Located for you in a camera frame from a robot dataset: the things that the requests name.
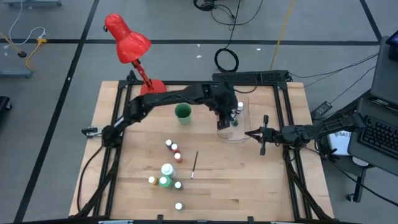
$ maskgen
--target metal frame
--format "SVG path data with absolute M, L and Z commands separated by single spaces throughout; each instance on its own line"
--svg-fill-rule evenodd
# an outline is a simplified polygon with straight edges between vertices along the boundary
M 112 120 L 111 123 L 113 124 L 118 117 L 118 111 L 119 111 L 119 105 L 121 103 L 121 95 L 122 92 L 124 90 L 124 88 L 127 87 L 127 93 L 126 93 L 126 99 L 124 102 L 124 108 L 123 110 L 126 109 L 126 106 L 130 100 L 131 97 L 131 91 L 132 91 L 132 87 L 133 85 L 142 85 L 143 82 L 142 81 L 137 81 L 137 80 L 132 80 L 131 78 L 127 78 L 127 80 L 120 80 L 119 81 L 119 85 L 118 85 L 118 92 L 116 94 L 116 101 L 114 104 L 114 109 L 113 109 L 113 115 L 112 115 Z M 200 81 L 164 81 L 164 83 L 166 85 L 191 85 L 194 83 L 198 83 Z M 232 82 L 234 85 L 246 85 L 246 86 L 251 86 L 251 85 L 255 85 L 255 83 L 238 83 L 238 82 Z M 286 82 L 263 82 L 263 83 L 258 83 L 258 86 L 272 86 L 274 89 L 274 96 L 275 96 L 275 105 L 276 105 L 276 110 L 277 110 L 277 115 L 278 115 L 278 121 L 279 121 L 279 126 L 280 128 L 284 127 L 284 117 L 283 117 L 283 112 L 282 112 L 282 104 L 280 102 L 280 95 L 279 95 L 279 89 L 282 90 L 283 94 L 284 94 L 284 101 L 285 101 L 285 105 L 286 105 L 286 111 L 287 111 L 287 118 L 288 118 L 288 122 L 289 125 L 293 125 L 294 121 L 293 121 L 293 113 L 292 113 L 292 108 L 290 105 L 290 100 L 289 100 L 289 93 L 287 91 L 287 84 Z M 117 147 L 115 150 L 115 162 L 116 162 L 116 166 L 119 166 L 119 159 L 120 159 L 120 155 L 121 155 L 121 148 L 122 148 L 122 144 Z M 100 180 L 99 180 L 99 184 L 102 183 L 102 181 L 104 180 L 106 173 L 108 171 L 108 165 L 109 165 L 109 158 L 111 156 L 111 148 L 107 148 L 105 155 L 104 155 L 104 159 L 103 159 L 103 166 L 102 166 L 102 170 L 101 170 L 101 175 L 100 175 Z M 286 158 L 285 160 L 285 164 L 286 167 L 289 164 L 290 161 L 290 154 L 289 154 L 289 148 L 284 147 L 283 152 L 284 156 Z M 300 181 L 303 183 L 303 185 L 305 186 L 305 177 L 304 177 L 304 171 L 303 171 L 303 167 L 302 167 L 302 161 L 301 161 L 301 157 L 300 157 L 300 152 L 299 151 L 295 151 L 295 161 L 296 161 L 296 165 L 297 165 L 297 173 L 298 173 L 298 177 L 300 179 Z M 106 211 L 105 211 L 105 216 L 106 217 L 110 217 L 111 214 L 111 209 L 112 209 L 112 203 L 113 203 L 113 195 L 114 195 L 114 191 L 115 191 L 115 185 L 116 185 L 116 178 L 117 178 L 117 171 L 116 174 L 114 175 L 110 185 L 109 185 L 109 192 L 108 192 L 108 198 L 106 201 Z M 292 201 L 292 208 L 293 208 L 293 213 L 294 213 L 294 219 L 295 222 L 299 221 L 299 220 L 303 220 L 300 217 L 300 212 L 299 212 L 299 205 L 298 205 L 298 201 L 297 201 L 297 193 L 296 193 L 296 189 L 295 189 L 295 184 L 293 182 L 293 180 L 288 176 L 288 180 L 289 180 L 289 191 L 290 191 L 290 199 Z M 101 204 L 101 198 L 98 199 L 94 210 L 93 210 L 93 215 L 94 216 L 98 216 L 99 215 L 99 210 L 100 210 L 100 204 Z M 312 213 L 311 213 L 311 209 L 310 206 L 307 202 L 307 199 L 304 198 L 303 196 L 303 204 L 304 204 L 304 209 L 305 209 L 305 219 L 306 220 L 312 220 Z M 150 222 L 150 220 L 134 220 L 134 223 L 136 223 L 137 221 L 143 221 L 144 223 Z M 152 220 L 153 222 L 157 222 L 157 223 L 167 223 L 167 222 L 172 222 L 175 223 L 175 221 L 171 221 L 171 220 L 164 220 L 163 221 L 163 215 L 158 215 L 158 219 L 157 220 Z M 179 223 L 196 223 L 199 222 L 197 220 L 192 220 L 192 221 L 177 221 Z M 214 221 L 206 221 L 204 223 L 218 223 L 218 222 L 214 222 Z M 247 221 L 244 222 L 228 222 L 228 223 L 257 223 L 254 222 L 254 218 L 253 217 L 248 217 Z

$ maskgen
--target white bottle cap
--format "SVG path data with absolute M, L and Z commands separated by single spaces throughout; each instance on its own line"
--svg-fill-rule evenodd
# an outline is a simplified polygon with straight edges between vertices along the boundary
M 177 209 L 177 210 L 181 210 L 182 209 L 182 203 L 176 203 L 175 204 L 175 209 Z
M 171 140 L 166 140 L 166 146 L 171 146 L 173 144 L 173 142 Z
M 151 183 L 151 184 L 153 184 L 155 182 L 155 180 L 156 180 L 155 177 L 149 177 L 148 178 L 148 182 Z
M 166 184 L 166 183 L 167 183 L 167 178 L 166 178 L 166 177 L 161 177 L 161 178 L 159 179 L 159 182 L 160 182 L 161 184 Z
M 162 174 L 170 175 L 173 173 L 173 166 L 171 164 L 163 164 L 162 165 Z
M 172 149 L 176 150 L 178 148 L 177 144 L 172 144 Z
M 174 187 L 175 187 L 176 189 L 180 189 L 181 186 L 182 186 L 182 184 L 181 184 L 181 182 L 179 182 L 179 181 L 177 181 L 176 183 L 174 183 Z
M 181 159 L 181 154 L 180 153 L 174 154 L 174 159 Z
M 242 103 L 242 102 L 239 102 L 239 103 L 238 103 L 238 110 L 241 110 L 241 109 L 243 109 L 243 103 Z

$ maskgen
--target green bottle cap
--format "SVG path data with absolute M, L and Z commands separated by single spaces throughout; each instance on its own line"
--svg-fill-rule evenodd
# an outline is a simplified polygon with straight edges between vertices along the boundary
M 174 182 L 173 182 L 173 180 L 172 180 L 169 176 L 163 175 L 163 176 L 159 179 L 159 185 L 160 185 L 161 187 L 164 187 L 164 188 L 171 188 L 171 187 L 173 187 Z

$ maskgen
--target wooden tabletop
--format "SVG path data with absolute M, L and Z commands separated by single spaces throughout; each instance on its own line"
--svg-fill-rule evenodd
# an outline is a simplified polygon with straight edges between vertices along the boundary
M 102 83 L 92 122 L 94 126 L 110 123 L 117 86 L 118 82 Z M 167 89 L 179 90 L 184 87 L 175 85 Z M 303 84 L 288 83 L 288 87 L 295 124 L 311 124 Z M 252 86 L 236 88 L 248 91 Z M 133 87 L 132 98 L 139 94 L 139 90 L 140 86 Z M 272 87 L 259 86 L 247 95 L 251 129 L 262 125 L 265 114 L 269 115 L 268 127 L 279 129 Z M 282 92 L 280 96 L 284 120 L 287 121 Z M 256 221 L 294 220 L 282 147 L 267 144 L 266 155 L 260 156 L 260 145 L 253 139 L 221 139 L 217 135 L 216 116 L 206 106 L 192 106 L 192 122 L 189 126 L 179 125 L 174 108 L 175 105 L 154 108 L 141 123 L 126 129 L 111 218 L 153 220 L 163 214 L 165 220 L 243 221 L 247 220 L 247 216 L 253 216 Z M 175 162 L 173 154 L 165 147 L 166 139 L 172 139 L 179 145 L 183 157 L 181 164 Z M 81 169 L 100 144 L 100 138 L 87 141 Z M 195 178 L 191 180 L 196 151 L 199 153 Z M 104 150 L 92 160 L 85 172 L 81 190 L 82 206 L 98 186 L 103 155 Z M 301 155 L 308 191 L 326 214 L 333 217 L 319 156 L 306 149 L 301 150 Z M 148 183 L 149 176 L 161 175 L 160 168 L 165 163 L 175 167 L 176 179 L 184 186 L 182 191 L 163 189 Z M 297 192 L 303 217 L 302 196 Z M 71 215 L 77 213 L 76 193 L 77 185 Z M 106 190 L 101 205 L 102 214 L 107 196 Z M 174 209 L 177 202 L 182 202 L 185 209 Z

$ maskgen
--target green cup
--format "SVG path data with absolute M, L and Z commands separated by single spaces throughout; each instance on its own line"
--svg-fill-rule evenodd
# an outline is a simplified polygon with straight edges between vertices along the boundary
M 192 110 L 191 110 L 191 106 L 189 104 L 181 103 L 181 104 L 177 105 L 175 107 L 174 113 L 177 116 L 180 124 L 188 125 L 191 123 Z

